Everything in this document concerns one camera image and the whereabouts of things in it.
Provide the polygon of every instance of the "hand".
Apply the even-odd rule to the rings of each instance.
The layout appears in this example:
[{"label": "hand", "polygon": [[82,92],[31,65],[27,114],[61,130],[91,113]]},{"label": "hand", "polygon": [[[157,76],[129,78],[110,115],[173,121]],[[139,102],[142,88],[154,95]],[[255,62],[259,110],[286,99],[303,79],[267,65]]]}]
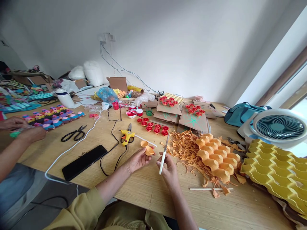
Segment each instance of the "hand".
[{"label": "hand", "polygon": [[150,160],[151,156],[147,156],[145,154],[146,148],[142,148],[138,151],[136,151],[125,163],[125,167],[127,167],[130,174],[132,174],[134,171],[142,168],[143,166],[147,165]]},{"label": "hand", "polygon": [[[161,165],[161,160],[162,156],[156,162],[159,169]],[[161,175],[163,176],[166,186],[168,187],[169,190],[173,189],[176,190],[180,188],[178,174],[177,174],[177,167],[168,153],[165,154],[164,163],[166,163],[167,169],[163,166]]]},{"label": "hand", "polygon": [[19,117],[11,117],[7,120],[0,121],[0,130],[12,130],[16,128],[27,128],[28,123]]},{"label": "hand", "polygon": [[44,139],[46,131],[42,127],[28,128],[23,130],[17,137],[18,140],[24,140],[27,143],[33,143]]}]

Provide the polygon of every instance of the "blue bag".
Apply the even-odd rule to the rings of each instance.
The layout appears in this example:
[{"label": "blue bag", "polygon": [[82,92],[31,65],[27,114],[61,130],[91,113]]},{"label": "blue bag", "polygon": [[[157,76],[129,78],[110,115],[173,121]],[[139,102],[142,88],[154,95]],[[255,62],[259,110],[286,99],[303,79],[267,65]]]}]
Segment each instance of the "blue bag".
[{"label": "blue bag", "polygon": [[266,110],[265,107],[267,109],[272,109],[269,106],[255,106],[250,105],[247,102],[236,104],[234,107],[228,110],[224,117],[224,121],[229,125],[240,127],[254,114],[254,112],[260,113]]}]

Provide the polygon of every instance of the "black smartphone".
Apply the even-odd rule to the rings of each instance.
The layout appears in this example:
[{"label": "black smartphone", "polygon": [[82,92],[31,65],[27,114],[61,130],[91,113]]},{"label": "black smartphone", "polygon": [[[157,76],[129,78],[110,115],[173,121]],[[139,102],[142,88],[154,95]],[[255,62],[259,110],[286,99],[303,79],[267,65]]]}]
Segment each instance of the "black smartphone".
[{"label": "black smartphone", "polygon": [[62,169],[65,180],[70,181],[74,179],[107,153],[108,151],[102,145],[98,145],[96,148],[85,153],[69,165],[66,165]]}]

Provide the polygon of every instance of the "desk fan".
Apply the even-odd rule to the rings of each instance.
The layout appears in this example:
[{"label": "desk fan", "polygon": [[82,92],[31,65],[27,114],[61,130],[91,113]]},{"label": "desk fan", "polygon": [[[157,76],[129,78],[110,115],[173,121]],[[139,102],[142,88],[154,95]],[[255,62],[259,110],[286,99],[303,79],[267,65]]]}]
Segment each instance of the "desk fan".
[{"label": "desk fan", "polygon": [[287,109],[254,112],[238,130],[243,139],[265,139],[282,149],[289,149],[307,139],[307,122],[300,114]]}]

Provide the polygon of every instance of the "sleeve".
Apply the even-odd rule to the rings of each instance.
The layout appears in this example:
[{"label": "sleeve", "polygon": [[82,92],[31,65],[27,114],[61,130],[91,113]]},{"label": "sleeve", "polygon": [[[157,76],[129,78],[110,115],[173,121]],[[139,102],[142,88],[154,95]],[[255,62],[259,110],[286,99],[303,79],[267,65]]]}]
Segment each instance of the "sleeve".
[{"label": "sleeve", "polygon": [[49,229],[94,229],[102,211],[105,209],[96,187],[74,199],[67,209],[62,209],[56,219],[45,228]]}]

